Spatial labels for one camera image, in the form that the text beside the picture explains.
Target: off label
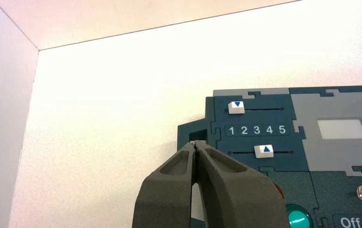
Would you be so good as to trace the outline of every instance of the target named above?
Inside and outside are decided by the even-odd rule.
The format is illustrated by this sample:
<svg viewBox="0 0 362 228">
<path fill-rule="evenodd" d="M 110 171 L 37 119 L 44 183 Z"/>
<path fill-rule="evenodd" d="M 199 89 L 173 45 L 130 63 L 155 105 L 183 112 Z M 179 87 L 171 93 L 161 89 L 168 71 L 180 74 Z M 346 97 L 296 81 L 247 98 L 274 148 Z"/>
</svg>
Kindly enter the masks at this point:
<svg viewBox="0 0 362 228">
<path fill-rule="evenodd" d="M 334 215 L 336 228 L 362 228 L 362 215 Z"/>
</svg>

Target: green light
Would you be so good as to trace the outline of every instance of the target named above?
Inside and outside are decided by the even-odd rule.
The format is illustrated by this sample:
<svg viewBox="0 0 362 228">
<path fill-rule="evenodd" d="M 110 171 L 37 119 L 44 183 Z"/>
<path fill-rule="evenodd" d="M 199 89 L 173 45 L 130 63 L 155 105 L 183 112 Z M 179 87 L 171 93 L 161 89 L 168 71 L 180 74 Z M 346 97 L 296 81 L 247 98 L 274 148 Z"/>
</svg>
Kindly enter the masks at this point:
<svg viewBox="0 0 362 228">
<path fill-rule="evenodd" d="M 289 214 L 290 228 L 310 228 L 308 217 L 301 211 L 294 210 Z"/>
</svg>

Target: number 4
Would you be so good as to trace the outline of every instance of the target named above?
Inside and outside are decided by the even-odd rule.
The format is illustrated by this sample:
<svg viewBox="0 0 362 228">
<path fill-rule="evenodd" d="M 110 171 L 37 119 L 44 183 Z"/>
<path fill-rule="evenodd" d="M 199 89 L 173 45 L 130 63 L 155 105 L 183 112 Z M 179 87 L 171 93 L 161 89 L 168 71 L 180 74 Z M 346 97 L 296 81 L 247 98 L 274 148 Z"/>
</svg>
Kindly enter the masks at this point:
<svg viewBox="0 0 362 228">
<path fill-rule="evenodd" d="M 269 133 L 271 133 L 271 134 L 273 133 L 273 130 L 272 130 L 272 127 L 271 127 L 271 126 L 268 127 L 267 132 L 269 132 Z"/>
</svg>

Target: ceiling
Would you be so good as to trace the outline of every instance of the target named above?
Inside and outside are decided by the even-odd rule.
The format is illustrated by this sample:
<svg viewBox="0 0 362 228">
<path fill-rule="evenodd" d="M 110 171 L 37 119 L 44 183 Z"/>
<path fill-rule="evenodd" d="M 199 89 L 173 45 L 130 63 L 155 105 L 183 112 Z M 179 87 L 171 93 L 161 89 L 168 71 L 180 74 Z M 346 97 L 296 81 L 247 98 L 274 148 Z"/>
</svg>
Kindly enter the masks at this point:
<svg viewBox="0 0 362 228">
<path fill-rule="evenodd" d="M 0 7 L 42 50 L 290 1 L 0 0 Z"/>
</svg>

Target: number label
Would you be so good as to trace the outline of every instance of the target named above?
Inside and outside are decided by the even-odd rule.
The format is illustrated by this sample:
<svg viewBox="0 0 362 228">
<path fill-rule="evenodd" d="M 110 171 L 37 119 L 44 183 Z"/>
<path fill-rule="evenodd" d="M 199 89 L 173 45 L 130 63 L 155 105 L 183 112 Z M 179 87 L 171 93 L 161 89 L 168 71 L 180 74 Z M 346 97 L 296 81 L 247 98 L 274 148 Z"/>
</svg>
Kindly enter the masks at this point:
<svg viewBox="0 0 362 228">
<path fill-rule="evenodd" d="M 269 127 L 267 128 L 267 132 L 273 134 L 273 131 L 272 131 L 272 127 L 271 127 L 271 126 L 269 126 Z"/>
<path fill-rule="evenodd" d="M 279 132 L 280 132 L 281 134 L 286 133 L 286 129 L 285 129 L 285 126 L 284 126 L 284 125 L 280 125 L 280 126 L 279 126 Z"/>
<path fill-rule="evenodd" d="M 281 136 L 289 135 L 289 124 L 241 124 L 227 125 L 226 136 Z"/>
<path fill-rule="evenodd" d="M 259 129 L 259 126 L 254 126 L 254 133 L 255 134 L 260 134 L 261 133 L 261 131 Z"/>
<path fill-rule="evenodd" d="M 248 134 L 248 128 L 246 126 L 242 126 L 241 129 L 243 130 L 242 134 Z"/>
</svg>

